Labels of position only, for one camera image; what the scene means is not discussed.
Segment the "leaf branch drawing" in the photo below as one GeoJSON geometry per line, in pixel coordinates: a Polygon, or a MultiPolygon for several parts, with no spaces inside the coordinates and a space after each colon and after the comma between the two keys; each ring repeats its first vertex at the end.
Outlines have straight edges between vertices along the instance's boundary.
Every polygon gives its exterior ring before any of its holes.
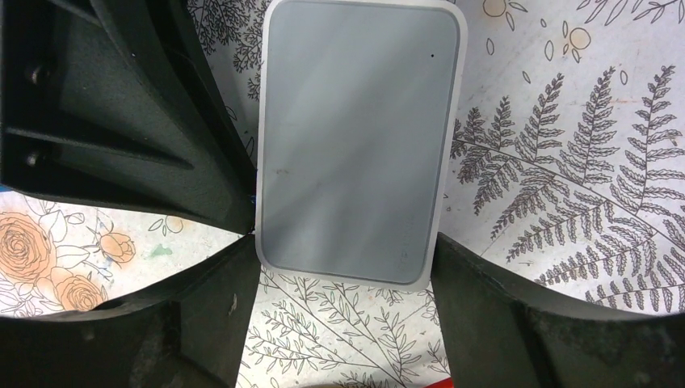
{"type": "Polygon", "coordinates": [[[393,306],[397,303],[402,303],[405,299],[402,295],[409,295],[406,291],[398,291],[396,289],[378,289],[376,287],[367,288],[368,292],[376,291],[376,297],[382,297],[388,302],[389,306],[393,306]]]}
{"type": "Polygon", "coordinates": [[[390,388],[388,380],[375,381],[371,374],[362,373],[360,376],[357,372],[349,372],[340,375],[345,378],[338,382],[343,388],[390,388]]]}
{"type": "Polygon", "coordinates": [[[263,311],[262,315],[267,318],[267,324],[271,325],[272,330],[280,329],[281,335],[288,335],[294,332],[317,345],[320,339],[317,335],[317,327],[311,322],[307,322],[302,313],[295,311],[295,306],[290,305],[290,309],[285,301],[272,303],[278,310],[271,314],[269,311],[263,311]]]}
{"type": "Polygon", "coordinates": [[[380,317],[374,317],[376,321],[384,324],[381,330],[387,331],[378,340],[388,349],[392,349],[388,351],[388,355],[393,361],[393,370],[397,373],[400,380],[411,383],[409,376],[417,377],[418,374],[407,367],[419,361],[421,355],[413,356],[409,352],[416,344],[416,341],[407,342],[407,336],[404,332],[405,325],[399,323],[399,318],[400,315],[397,313],[393,319],[390,319],[390,313],[382,307],[380,308],[380,317]]]}
{"type": "Polygon", "coordinates": [[[425,297],[424,303],[421,306],[417,307],[416,310],[412,311],[411,313],[407,314],[404,318],[400,319],[400,323],[404,323],[407,319],[413,317],[420,310],[425,309],[421,313],[421,318],[428,319],[436,326],[439,326],[440,322],[438,320],[438,310],[435,308],[435,295],[433,294],[433,291],[429,287],[428,289],[420,291],[417,294],[417,296],[425,297]]]}
{"type": "Polygon", "coordinates": [[[248,340],[257,341],[253,346],[246,345],[249,356],[259,355],[254,364],[259,365],[265,357],[272,359],[267,367],[267,372],[271,372],[276,363],[282,368],[281,373],[286,373],[290,368],[294,368],[297,370],[297,374],[300,374],[305,364],[314,370],[319,370],[319,367],[321,367],[321,370],[328,370],[339,365],[373,366],[345,361],[335,350],[321,354],[317,350],[317,348],[321,348],[321,345],[311,348],[307,347],[302,338],[291,341],[288,337],[274,337],[270,331],[266,331],[266,334],[262,335],[256,326],[252,326],[247,333],[248,340]]]}
{"type": "Polygon", "coordinates": [[[353,291],[359,288],[358,285],[352,285],[349,289],[345,288],[343,283],[334,283],[332,286],[324,286],[324,289],[329,290],[328,293],[317,293],[317,296],[321,298],[321,308],[319,312],[330,313],[328,317],[328,322],[334,325],[339,323],[347,323],[354,331],[345,331],[343,334],[349,335],[350,337],[362,336],[367,340],[376,342],[376,338],[373,336],[372,332],[368,329],[368,323],[370,317],[367,315],[366,318],[362,318],[364,311],[358,311],[356,305],[359,302],[359,294],[355,293],[354,299],[351,302],[347,299],[347,291],[353,291]],[[339,295],[336,303],[336,293],[333,291],[338,291],[339,295]]]}
{"type": "Polygon", "coordinates": [[[247,69],[254,69],[262,60],[262,25],[270,1],[260,0],[254,10],[254,18],[247,29],[241,33],[233,55],[233,67],[238,73],[247,69]]]}
{"type": "Polygon", "coordinates": [[[578,130],[574,133],[574,140],[566,144],[569,152],[559,151],[561,161],[557,160],[557,166],[562,174],[566,175],[575,183],[585,186],[586,184],[609,183],[611,177],[605,171],[614,171],[613,165],[604,159],[613,155],[618,148],[606,145],[616,135],[616,131],[607,131],[615,120],[608,117],[613,111],[609,106],[611,102],[611,76],[615,73],[614,67],[603,73],[602,78],[597,79],[590,100],[586,103],[586,111],[582,114],[582,123],[578,123],[578,130]]]}
{"type": "Polygon", "coordinates": [[[259,101],[259,86],[262,80],[262,68],[257,68],[257,73],[254,77],[250,77],[247,80],[247,97],[259,101]]]}
{"type": "MultiPolygon", "coordinates": [[[[631,2],[631,0],[618,0],[617,2],[612,2],[611,6],[609,4],[609,0],[595,0],[595,8],[594,10],[590,13],[590,16],[587,17],[585,23],[590,23],[593,20],[597,19],[599,15],[603,13],[604,10],[609,10],[609,15],[604,22],[605,26],[608,26],[609,24],[613,23],[623,12],[627,7],[627,5],[631,2]]],[[[589,6],[592,3],[592,0],[582,0],[580,4],[578,5],[578,8],[576,10],[580,11],[581,9],[589,6]]],[[[636,13],[639,9],[640,6],[642,5],[643,0],[635,0],[634,3],[632,4],[632,10],[630,11],[631,14],[636,13]]],[[[639,20],[642,19],[648,15],[652,15],[652,21],[651,23],[655,23],[657,20],[659,20],[663,15],[664,12],[666,12],[667,7],[669,6],[675,6],[675,4],[678,3],[678,23],[681,23],[683,21],[683,18],[685,18],[685,2],[683,0],[670,0],[668,2],[660,3],[660,2],[655,2],[655,1],[650,1],[648,4],[649,6],[646,7],[642,12],[637,14],[632,20],[639,20]]]]}
{"type": "Polygon", "coordinates": [[[319,280],[299,276],[290,277],[279,275],[279,277],[289,285],[295,286],[295,292],[299,294],[299,299],[305,303],[307,308],[309,308],[307,303],[315,302],[317,300],[317,298],[314,296],[313,290],[319,284],[319,280]]]}
{"type": "MultiPolygon", "coordinates": [[[[275,279],[275,274],[273,272],[267,271],[265,268],[262,268],[262,275],[261,275],[261,279],[259,281],[259,284],[263,287],[265,293],[267,293],[269,289],[278,290],[280,293],[282,293],[289,300],[288,302],[290,304],[292,304],[292,306],[294,308],[302,309],[302,310],[306,311],[307,314],[310,315],[311,319],[313,321],[316,321],[316,323],[312,322],[312,324],[317,324],[319,327],[324,327],[334,337],[336,337],[336,340],[338,342],[343,342],[343,343],[347,344],[347,346],[349,346],[352,350],[354,350],[356,354],[358,354],[359,356],[364,358],[368,362],[368,364],[364,364],[363,366],[378,369],[382,373],[387,375],[389,378],[394,380],[398,385],[406,386],[406,384],[398,377],[398,375],[394,371],[394,369],[392,371],[390,371],[390,370],[387,370],[384,366],[376,363],[371,357],[369,357],[369,355],[366,352],[363,352],[362,350],[357,348],[348,338],[343,337],[343,335],[340,332],[338,332],[336,330],[332,330],[328,325],[326,325],[326,323],[324,321],[322,321],[318,316],[313,314],[312,309],[308,306],[308,303],[309,302],[315,302],[315,301],[313,301],[311,299],[307,300],[308,299],[307,297],[304,299],[304,301],[302,301],[301,298],[295,299],[288,291],[286,291],[283,287],[281,287],[281,285],[279,285],[279,283],[275,279]]],[[[390,361],[387,358],[388,356],[386,355],[386,352],[382,348],[380,348],[380,345],[377,343],[377,341],[375,342],[375,344],[381,350],[381,352],[383,352],[383,356],[386,359],[386,362],[388,362],[388,364],[389,364],[390,361]]],[[[332,368],[338,366],[339,364],[342,364],[342,363],[331,364],[329,361],[327,361],[327,364],[324,366],[333,365],[333,366],[330,366],[330,368],[332,369],[332,368]]]]}
{"type": "Polygon", "coordinates": [[[240,30],[250,21],[250,0],[188,0],[190,14],[205,55],[216,51],[216,44],[228,45],[241,39],[240,30]]]}
{"type": "MultiPolygon", "coordinates": [[[[642,3],[641,0],[636,2],[636,7],[634,9],[636,9],[640,3],[642,3]]],[[[670,0],[669,2],[664,3],[649,2],[650,7],[638,14],[633,20],[642,19],[652,14],[652,11],[654,11],[652,21],[650,22],[651,24],[654,24],[664,15],[668,6],[674,6],[676,3],[678,3],[678,24],[680,24],[683,22],[683,19],[685,19],[685,2],[683,0],[670,0]]]]}
{"type": "Polygon", "coordinates": [[[442,343],[440,339],[438,339],[438,342],[435,343],[434,345],[431,345],[431,343],[428,343],[428,356],[431,357],[431,364],[428,365],[428,368],[431,370],[437,372],[437,373],[445,373],[449,375],[449,365],[448,365],[448,358],[446,356],[440,356],[438,353],[440,353],[440,347],[442,346],[442,343]]]}

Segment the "fern frond drawing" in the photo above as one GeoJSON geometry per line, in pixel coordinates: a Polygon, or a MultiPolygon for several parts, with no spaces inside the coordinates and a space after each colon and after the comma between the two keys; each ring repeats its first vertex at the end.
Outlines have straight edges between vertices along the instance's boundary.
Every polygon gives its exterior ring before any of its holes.
{"type": "MultiPolygon", "coordinates": [[[[509,127],[515,123],[509,120],[511,117],[511,103],[509,97],[504,96],[500,100],[499,108],[495,110],[492,129],[488,131],[489,136],[485,138],[488,146],[494,150],[501,150],[504,147],[514,145],[512,137],[514,131],[509,127]]],[[[523,171],[523,165],[511,156],[503,154],[486,155],[487,163],[483,166],[479,174],[478,192],[473,201],[473,211],[476,215],[480,214],[485,203],[491,202],[496,198],[502,198],[504,191],[509,191],[510,182],[519,182],[519,173],[523,171]]]]}
{"type": "Polygon", "coordinates": [[[542,249],[555,244],[563,246],[567,241],[576,243],[579,235],[591,240],[594,232],[601,234],[606,224],[613,222],[614,209],[611,202],[578,191],[574,192],[574,197],[576,201],[563,199],[563,205],[560,203],[557,206],[558,214],[548,212],[547,219],[540,217],[539,225],[531,225],[530,230],[525,230],[523,236],[509,250],[507,259],[511,261],[533,252],[536,247],[542,249]]]}
{"type": "Polygon", "coordinates": [[[564,131],[548,128],[548,126],[556,123],[559,118],[559,115],[553,114],[558,105],[553,102],[559,97],[563,84],[564,75],[559,73],[544,88],[544,93],[538,96],[538,104],[533,107],[528,123],[523,127],[519,138],[516,139],[516,152],[526,162],[553,163],[555,161],[551,156],[538,156],[538,151],[561,146],[561,142],[553,138],[561,135],[564,131]]]}
{"type": "Polygon", "coordinates": [[[620,285],[615,281],[609,283],[608,290],[599,285],[596,292],[587,291],[586,300],[601,306],[607,303],[614,309],[622,303],[629,309],[636,306],[639,310],[656,313],[662,307],[667,313],[685,312],[685,256],[674,248],[670,253],[671,256],[664,255],[656,263],[656,270],[644,276],[637,275],[637,287],[635,280],[625,277],[620,285]]]}
{"type": "Polygon", "coordinates": [[[585,252],[576,252],[566,261],[554,264],[540,274],[535,282],[540,285],[555,285],[578,279],[587,280],[588,276],[599,279],[601,272],[613,276],[614,270],[618,276],[636,276],[643,268],[644,273],[650,273],[657,257],[654,242],[657,233],[654,229],[643,232],[641,230],[628,243],[610,234],[603,234],[601,240],[595,240],[595,247],[586,247],[585,252]]]}
{"type": "MultiPolygon", "coordinates": [[[[472,144],[485,143],[485,129],[483,124],[485,120],[481,117],[481,112],[478,108],[471,108],[469,111],[466,125],[464,126],[464,141],[472,144]]],[[[473,182],[485,168],[485,164],[490,162],[490,152],[486,148],[479,146],[469,147],[466,151],[466,156],[461,161],[461,168],[457,179],[461,183],[473,182]]]]}
{"type": "MultiPolygon", "coordinates": [[[[685,213],[685,205],[681,205],[680,210],[685,213]]],[[[668,236],[675,246],[685,251],[685,237],[683,237],[683,232],[685,232],[685,217],[677,213],[671,213],[670,216],[675,221],[675,224],[669,219],[663,220],[664,226],[668,231],[668,236]]]]}
{"type": "Polygon", "coordinates": [[[514,131],[509,129],[515,125],[511,118],[511,102],[509,96],[505,95],[499,102],[499,107],[495,108],[495,115],[493,122],[490,124],[492,129],[488,129],[488,136],[485,136],[485,143],[496,150],[502,147],[514,145],[514,140],[510,139],[515,135],[514,131]]]}
{"type": "Polygon", "coordinates": [[[578,123],[578,130],[574,133],[574,140],[569,141],[569,152],[559,152],[561,161],[557,165],[562,174],[575,183],[585,186],[588,184],[609,183],[611,177],[605,171],[614,171],[613,165],[603,160],[613,155],[618,148],[606,145],[616,131],[607,131],[615,120],[608,117],[613,111],[609,106],[611,101],[611,76],[614,67],[605,71],[603,77],[597,79],[597,85],[590,93],[590,100],[585,105],[582,123],[578,123]]]}
{"type": "Polygon", "coordinates": [[[521,181],[521,191],[495,222],[490,233],[491,238],[496,238],[507,225],[513,224],[516,218],[524,218],[529,213],[537,214],[546,211],[547,205],[544,199],[556,205],[559,197],[555,192],[569,196],[568,185],[558,180],[557,176],[550,171],[539,167],[529,167],[521,175],[527,177],[521,181]]]}
{"type": "Polygon", "coordinates": [[[643,97],[642,102],[649,110],[635,112],[645,124],[634,124],[632,126],[641,135],[641,138],[628,138],[633,147],[633,150],[625,151],[630,166],[621,165],[621,175],[616,177],[616,184],[611,184],[611,194],[619,204],[632,214],[643,211],[670,215],[668,209],[651,200],[685,200],[685,193],[673,188],[655,185],[657,181],[685,179],[685,174],[679,171],[653,168],[653,163],[658,160],[685,155],[683,148],[664,146],[664,143],[670,144],[675,137],[682,136],[680,131],[676,129],[659,130],[676,119],[676,116],[672,114],[658,115],[660,111],[670,106],[670,102],[663,99],[670,91],[667,85],[671,80],[670,76],[674,74],[674,68],[673,65],[662,66],[661,75],[654,76],[656,84],[647,84],[650,95],[643,97]]]}
{"type": "Polygon", "coordinates": [[[454,120],[454,133],[452,134],[452,147],[450,148],[450,158],[456,159],[457,156],[466,155],[466,143],[464,143],[464,131],[461,131],[461,122],[454,120]]]}

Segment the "red object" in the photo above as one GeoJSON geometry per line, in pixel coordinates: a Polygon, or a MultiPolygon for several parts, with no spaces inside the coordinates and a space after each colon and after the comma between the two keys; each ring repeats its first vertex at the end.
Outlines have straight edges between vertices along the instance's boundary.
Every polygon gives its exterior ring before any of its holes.
{"type": "Polygon", "coordinates": [[[454,388],[451,378],[446,378],[441,382],[436,382],[435,384],[430,384],[426,388],[454,388]]]}

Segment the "rounded rectangle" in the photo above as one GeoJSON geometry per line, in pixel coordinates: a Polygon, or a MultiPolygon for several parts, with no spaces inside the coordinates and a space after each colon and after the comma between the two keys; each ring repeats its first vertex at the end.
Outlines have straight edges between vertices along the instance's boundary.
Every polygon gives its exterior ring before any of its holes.
{"type": "Polygon", "coordinates": [[[271,3],[255,223],[266,267],[427,286],[466,41],[441,0],[271,3]]]}

